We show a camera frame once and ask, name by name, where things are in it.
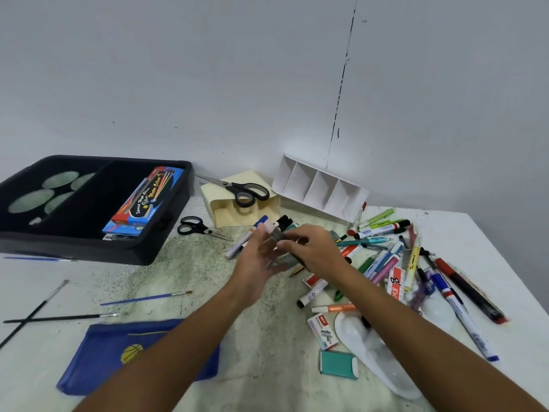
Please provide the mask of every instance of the yellow basketball print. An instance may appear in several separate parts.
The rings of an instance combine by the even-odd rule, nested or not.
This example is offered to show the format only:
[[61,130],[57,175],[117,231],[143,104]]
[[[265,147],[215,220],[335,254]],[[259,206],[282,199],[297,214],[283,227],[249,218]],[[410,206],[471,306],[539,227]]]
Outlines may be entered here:
[[124,350],[124,353],[120,356],[120,361],[122,361],[122,364],[126,364],[142,350],[143,346],[141,344],[133,344]]

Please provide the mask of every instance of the black line on wall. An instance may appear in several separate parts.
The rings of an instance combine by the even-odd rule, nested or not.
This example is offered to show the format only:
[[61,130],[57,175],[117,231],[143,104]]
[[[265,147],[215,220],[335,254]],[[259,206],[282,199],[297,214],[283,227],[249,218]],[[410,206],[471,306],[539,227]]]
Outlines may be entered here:
[[338,103],[335,106],[334,125],[332,126],[332,137],[330,138],[330,147],[328,149],[328,158],[326,159],[326,169],[328,168],[328,162],[330,161],[330,152],[332,151],[332,142],[334,140],[335,122],[338,119],[339,100],[341,99],[341,89],[343,88],[343,77],[345,76],[345,67],[349,61],[349,46],[351,46],[351,34],[353,33],[353,23],[355,22],[356,4],[358,0],[355,0],[355,8],[353,9],[353,18],[351,19],[351,28],[349,29],[349,39],[347,40],[347,52],[345,52],[345,62],[343,63],[343,73],[341,74],[341,83],[339,85]]

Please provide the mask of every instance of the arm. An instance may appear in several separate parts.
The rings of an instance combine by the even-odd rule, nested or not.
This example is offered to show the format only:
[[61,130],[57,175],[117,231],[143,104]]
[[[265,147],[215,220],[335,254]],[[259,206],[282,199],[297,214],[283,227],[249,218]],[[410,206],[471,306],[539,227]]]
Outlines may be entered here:
[[285,266],[266,268],[280,255],[263,224],[238,257],[227,284],[181,325],[122,367],[75,412],[171,411],[240,313],[261,296]]
[[326,230],[303,226],[285,234],[309,239],[307,246],[281,241],[278,247],[302,258],[353,302],[436,410],[546,411],[495,367],[347,264]]

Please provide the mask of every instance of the hand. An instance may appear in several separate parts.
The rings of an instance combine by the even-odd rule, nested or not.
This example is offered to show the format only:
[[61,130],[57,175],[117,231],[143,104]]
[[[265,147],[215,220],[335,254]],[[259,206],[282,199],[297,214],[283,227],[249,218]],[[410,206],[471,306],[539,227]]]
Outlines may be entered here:
[[288,268],[286,264],[273,263],[287,251],[275,250],[276,243],[270,238],[265,226],[259,224],[238,256],[233,274],[225,285],[236,293],[244,308],[253,305],[261,297],[265,283],[271,276]]
[[[333,278],[341,271],[342,266],[348,266],[341,256],[338,247],[329,232],[320,226],[306,224],[285,232],[289,240],[277,243],[277,248],[293,253],[305,262],[307,268],[315,275],[333,283]],[[307,245],[295,241],[305,237]]]

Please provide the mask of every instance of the yellow highlighter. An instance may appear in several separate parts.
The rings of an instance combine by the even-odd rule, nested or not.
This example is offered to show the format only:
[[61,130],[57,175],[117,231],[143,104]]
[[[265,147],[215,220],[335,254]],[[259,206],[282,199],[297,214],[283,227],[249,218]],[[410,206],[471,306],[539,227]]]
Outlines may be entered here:
[[404,280],[404,290],[406,292],[409,292],[412,289],[413,281],[415,279],[415,269],[417,267],[420,250],[421,237],[418,235],[415,238],[415,242],[413,244],[412,254],[410,255],[410,261],[408,263],[408,269],[406,269],[406,279]]

